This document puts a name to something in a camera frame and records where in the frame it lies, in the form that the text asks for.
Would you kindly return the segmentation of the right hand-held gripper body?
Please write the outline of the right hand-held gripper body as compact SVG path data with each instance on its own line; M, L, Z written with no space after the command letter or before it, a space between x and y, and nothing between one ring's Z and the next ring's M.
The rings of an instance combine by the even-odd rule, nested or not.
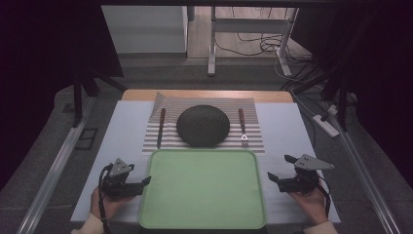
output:
M316 157L303 154L296 163L292 164L296 172L293 178L279 180L280 192L308 193L319 185L318 170L332 170L334 166Z

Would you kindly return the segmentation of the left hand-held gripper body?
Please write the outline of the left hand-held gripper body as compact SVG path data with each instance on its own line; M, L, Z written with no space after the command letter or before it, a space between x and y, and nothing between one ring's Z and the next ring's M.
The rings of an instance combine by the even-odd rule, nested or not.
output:
M126 183L134 164L126 164L118 158L110 164L108 173L103 178L102 191L109 197L131 197L131 185Z

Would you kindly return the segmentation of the person's left hand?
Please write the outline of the person's left hand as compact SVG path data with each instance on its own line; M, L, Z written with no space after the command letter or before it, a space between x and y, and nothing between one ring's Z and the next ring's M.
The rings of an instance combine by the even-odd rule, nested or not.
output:
M105 218L110 220L117 211L119 211L127 202L133 200L133 197L114 199L110 197L103 197L103 207L105 212ZM90 213L100 218L100 209L99 209L99 192L96 187L91 195L91 206Z

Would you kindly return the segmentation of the person's right hand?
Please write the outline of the person's right hand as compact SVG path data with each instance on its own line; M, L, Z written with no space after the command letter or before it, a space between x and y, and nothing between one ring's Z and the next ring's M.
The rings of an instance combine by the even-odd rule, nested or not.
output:
M298 204L313 225L328 222L324 206L324 195L318 189L307 194L289 192L288 195Z

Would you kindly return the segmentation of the white table cover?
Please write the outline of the white table cover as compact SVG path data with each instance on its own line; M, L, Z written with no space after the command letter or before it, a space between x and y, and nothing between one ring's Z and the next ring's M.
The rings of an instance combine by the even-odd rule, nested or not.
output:
M90 196L98 184L104 166L121 158L134 164L130 182L145 178L148 158L141 154L152 101L121 100L117 103L108 129L98 150L88 180L71 219L83 222L90 209ZM296 203L268 179L267 173L279 177L294 176L293 166L284 161L286 154L300 157L315 154L295 103L257 103L258 122L263 136L265 154L257 158L268 225L305 223L307 217Z

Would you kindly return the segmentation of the white power strip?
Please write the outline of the white power strip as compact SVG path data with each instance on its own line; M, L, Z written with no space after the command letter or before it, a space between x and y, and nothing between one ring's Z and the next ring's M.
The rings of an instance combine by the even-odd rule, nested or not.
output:
M339 132L327 121L322 121L320 115L315 115L313 117L315 123L321 127L330 137L337 137Z

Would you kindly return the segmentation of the striped placemat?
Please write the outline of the striped placemat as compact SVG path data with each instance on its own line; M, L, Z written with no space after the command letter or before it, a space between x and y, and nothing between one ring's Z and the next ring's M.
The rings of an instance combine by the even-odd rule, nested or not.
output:
M244 147L241 140L243 134L239 117L239 110L241 109L244 112L247 149L257 156L264 155L264 143L253 98L188 98L165 96L161 93L156 95L155 104L148 120L142 154L149 156L158 149L157 140L163 108L166 110L166 114L161 147L167 149L189 148L190 145L178 136L176 122L184 110L196 105L211 105L219 108L227 115L230 122L230 131L227 137L216 145L216 148L220 149L242 149Z

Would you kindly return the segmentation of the left dark chopstick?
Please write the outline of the left dark chopstick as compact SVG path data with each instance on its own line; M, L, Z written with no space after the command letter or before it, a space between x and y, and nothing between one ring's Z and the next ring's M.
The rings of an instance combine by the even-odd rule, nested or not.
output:
M157 148L158 149L160 149L161 145L162 145L163 129L164 129L164 124L165 124L165 119L166 119L166 109L162 108L161 109L161 116L160 116L160 123L159 123L158 137L157 137Z

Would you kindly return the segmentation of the green plastic tray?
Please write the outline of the green plastic tray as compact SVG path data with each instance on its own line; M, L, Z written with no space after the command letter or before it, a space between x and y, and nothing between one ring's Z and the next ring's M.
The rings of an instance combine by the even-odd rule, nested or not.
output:
M139 223L147 229L260 229L266 223L256 156L248 150L152 153Z

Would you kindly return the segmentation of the black metal stand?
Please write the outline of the black metal stand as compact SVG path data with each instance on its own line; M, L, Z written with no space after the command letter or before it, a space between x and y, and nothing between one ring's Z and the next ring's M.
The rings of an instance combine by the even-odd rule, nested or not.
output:
M348 105L348 88L349 88L349 71L344 64L339 64L323 73L321 76L316 77L303 85L298 86L291 90L295 95L303 93L315 85L325 81L326 84L322 88L320 97L322 100L332 100L335 96L337 98L338 104L338 115L337 120L339 126L343 131L347 131L346 116L347 116L347 105Z
M74 122L73 127L77 128L84 118L82 90L85 90L89 98L95 98L99 94L99 87L94 78L98 78L115 89L125 92L128 88L103 72L93 67L79 68L73 74L73 100L74 100Z

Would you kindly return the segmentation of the dark round plate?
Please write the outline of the dark round plate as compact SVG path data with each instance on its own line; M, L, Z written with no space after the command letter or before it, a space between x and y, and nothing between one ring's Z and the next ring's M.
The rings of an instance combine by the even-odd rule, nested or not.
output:
M230 132L230 121L219 108L196 105L184 110L176 121L181 139L193 147L214 147Z

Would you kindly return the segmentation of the wooden table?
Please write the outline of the wooden table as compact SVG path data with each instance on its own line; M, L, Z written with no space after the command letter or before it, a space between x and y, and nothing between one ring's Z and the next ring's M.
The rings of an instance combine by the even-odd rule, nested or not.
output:
M284 91L126 90L122 100L154 100L157 94L175 98L253 98L256 102L293 103Z

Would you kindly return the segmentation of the white cabinet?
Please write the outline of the white cabinet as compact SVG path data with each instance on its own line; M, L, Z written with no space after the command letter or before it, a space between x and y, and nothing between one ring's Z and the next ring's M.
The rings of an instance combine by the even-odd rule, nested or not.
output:
M185 54L187 8L182 6L102 6L118 54Z

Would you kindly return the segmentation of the black square floor frame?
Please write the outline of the black square floor frame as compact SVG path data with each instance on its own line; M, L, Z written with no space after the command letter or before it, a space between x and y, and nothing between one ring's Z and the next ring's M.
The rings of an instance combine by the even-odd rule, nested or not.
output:
M84 129L75 145L76 150L87 151L93 148L98 128L86 128Z

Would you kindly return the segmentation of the wooden handled fork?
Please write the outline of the wooden handled fork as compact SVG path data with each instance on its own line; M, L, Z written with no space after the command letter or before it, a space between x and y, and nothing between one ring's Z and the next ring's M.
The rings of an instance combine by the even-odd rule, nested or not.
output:
M244 122L244 111L242 108L239 109L239 118L242 130L241 142L243 147L248 147L248 137L245 132L245 122Z

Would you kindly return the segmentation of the aluminium rail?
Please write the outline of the aluminium rail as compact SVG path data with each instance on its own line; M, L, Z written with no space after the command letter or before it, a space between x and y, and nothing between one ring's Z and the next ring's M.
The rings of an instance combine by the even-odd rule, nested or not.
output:
M91 115L95 97L87 97L83 107L83 116L77 127L72 127L63 142L54 162L43 180L16 234L33 234L62 175L62 172L80 138L81 132Z
M373 209L378 216L385 232L387 234L402 234L397 222L391 212L384 196L376 186L366 166L364 165L357 148L355 147L350 135L343 129L338 122L338 115L334 115L332 112L327 111L330 116L332 125L337 129L340 134L340 139L346 150L346 153L355 168L356 174L362 184L366 196L370 200Z

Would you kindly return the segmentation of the white desk frame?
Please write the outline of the white desk frame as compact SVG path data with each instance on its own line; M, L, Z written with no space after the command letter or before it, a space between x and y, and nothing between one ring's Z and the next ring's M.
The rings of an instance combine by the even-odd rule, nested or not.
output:
M218 18L216 16L216 8L211 7L207 74L209 76L215 75L216 33L267 33L276 34L281 37L281 43L276 48L276 56L283 74L285 76L290 76L291 71L286 62L285 51L298 11L298 8L286 8L286 16L284 19L243 19L236 17Z

